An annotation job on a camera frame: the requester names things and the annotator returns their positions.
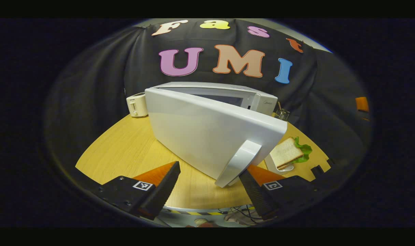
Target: yellow letter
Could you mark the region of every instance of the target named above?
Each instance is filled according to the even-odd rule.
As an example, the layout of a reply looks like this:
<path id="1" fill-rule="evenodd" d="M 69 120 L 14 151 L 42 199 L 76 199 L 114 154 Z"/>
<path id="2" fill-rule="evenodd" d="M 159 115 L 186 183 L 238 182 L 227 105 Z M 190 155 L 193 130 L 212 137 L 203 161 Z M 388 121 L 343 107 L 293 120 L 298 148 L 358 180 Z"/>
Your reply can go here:
<path id="1" fill-rule="evenodd" d="M 172 29 L 177 28 L 178 26 L 180 26 L 180 23 L 187 23 L 187 22 L 188 20 L 178 20 L 176 22 L 168 22 L 168 23 L 162 24 L 160 25 L 159 30 L 153 33 L 152 36 L 170 32 L 171 31 L 170 28 Z"/>
<path id="2" fill-rule="evenodd" d="M 229 29 L 229 23 L 224 20 L 207 20 L 204 24 L 201 24 L 201 28 L 216 28 L 216 29 Z"/>
<path id="3" fill-rule="evenodd" d="M 261 65 L 262 57 L 265 56 L 264 52 L 259 50 L 249 50 L 243 57 L 241 57 L 233 46 L 215 45 L 215 48 L 220 51 L 220 55 L 218 56 L 218 65 L 212 70 L 215 73 L 230 73 L 230 69 L 227 67 L 230 62 L 230 65 L 235 73 L 240 73 L 247 65 L 247 69 L 244 71 L 246 76 L 255 78 L 262 77 Z"/>

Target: beige letter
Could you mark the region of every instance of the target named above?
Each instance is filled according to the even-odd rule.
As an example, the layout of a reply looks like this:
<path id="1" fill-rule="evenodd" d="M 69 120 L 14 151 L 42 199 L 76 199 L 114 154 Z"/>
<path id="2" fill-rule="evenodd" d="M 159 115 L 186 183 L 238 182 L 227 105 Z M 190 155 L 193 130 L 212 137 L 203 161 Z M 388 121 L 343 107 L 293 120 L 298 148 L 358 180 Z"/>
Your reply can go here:
<path id="1" fill-rule="evenodd" d="M 215 45 L 215 48 L 220 52 L 220 55 L 218 56 L 218 65 L 212 70 L 215 73 L 230 73 L 230 69 L 227 67 L 230 62 L 235 73 L 240 73 L 247 65 L 247 69 L 244 71 L 246 76 L 255 78 L 262 77 L 261 65 L 262 57 L 265 56 L 264 52 L 259 50 L 249 50 L 241 57 L 233 46 Z"/>
<path id="2" fill-rule="evenodd" d="M 172 29 L 177 28 L 178 26 L 180 26 L 180 23 L 187 23 L 187 22 L 188 20 L 178 20 L 176 22 L 168 22 L 168 23 L 162 24 L 160 25 L 159 30 L 153 33 L 152 36 L 170 32 L 171 31 L 170 28 Z"/>

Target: wooden table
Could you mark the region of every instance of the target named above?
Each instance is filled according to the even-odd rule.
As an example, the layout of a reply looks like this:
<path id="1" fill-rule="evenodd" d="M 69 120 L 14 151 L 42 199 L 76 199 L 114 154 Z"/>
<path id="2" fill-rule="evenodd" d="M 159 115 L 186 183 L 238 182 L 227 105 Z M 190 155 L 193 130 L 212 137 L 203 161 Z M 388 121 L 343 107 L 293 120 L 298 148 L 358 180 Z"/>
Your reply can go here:
<path id="1" fill-rule="evenodd" d="M 310 145 L 309 160 L 295 164 L 285 177 L 299 175 L 308 181 L 315 179 L 311 168 L 321 165 L 330 169 L 328 157 L 306 135 L 288 123 L 281 139 L 300 137 L 300 144 Z M 76 168 L 100 184 L 116 176 L 135 177 L 153 168 L 179 161 L 181 173 L 165 206 L 189 209 L 217 209 L 251 204 L 241 181 L 225 188 L 217 187 L 215 180 L 177 157 L 155 139 L 148 116 L 133 118 L 127 115 L 100 137 L 83 153 Z M 265 161 L 259 167 L 267 169 Z"/>

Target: microwave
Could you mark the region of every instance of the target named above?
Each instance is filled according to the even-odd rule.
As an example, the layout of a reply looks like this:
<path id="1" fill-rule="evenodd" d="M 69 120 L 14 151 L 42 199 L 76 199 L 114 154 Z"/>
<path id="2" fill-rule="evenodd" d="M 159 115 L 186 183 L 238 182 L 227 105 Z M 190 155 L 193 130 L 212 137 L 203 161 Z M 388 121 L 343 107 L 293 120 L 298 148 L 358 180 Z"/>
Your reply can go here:
<path id="1" fill-rule="evenodd" d="M 286 121 L 210 98 L 154 87 L 144 98 L 156 140 L 221 188 L 259 165 L 287 131 Z"/>
<path id="2" fill-rule="evenodd" d="M 246 86 L 207 82 L 170 82 L 153 86 L 209 98 L 271 116 L 277 97 Z"/>

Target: microwave door handle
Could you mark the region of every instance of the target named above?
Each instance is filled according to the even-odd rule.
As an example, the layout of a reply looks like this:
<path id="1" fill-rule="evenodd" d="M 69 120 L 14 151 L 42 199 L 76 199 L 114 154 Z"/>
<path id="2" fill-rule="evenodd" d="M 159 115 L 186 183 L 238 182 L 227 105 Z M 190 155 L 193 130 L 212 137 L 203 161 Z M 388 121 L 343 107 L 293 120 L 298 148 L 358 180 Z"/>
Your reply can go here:
<path id="1" fill-rule="evenodd" d="M 252 163 L 261 147 L 257 143 L 246 140 L 230 159 L 217 181 L 215 181 L 215 185 L 224 188 L 231 182 L 236 182 L 239 175 Z"/>

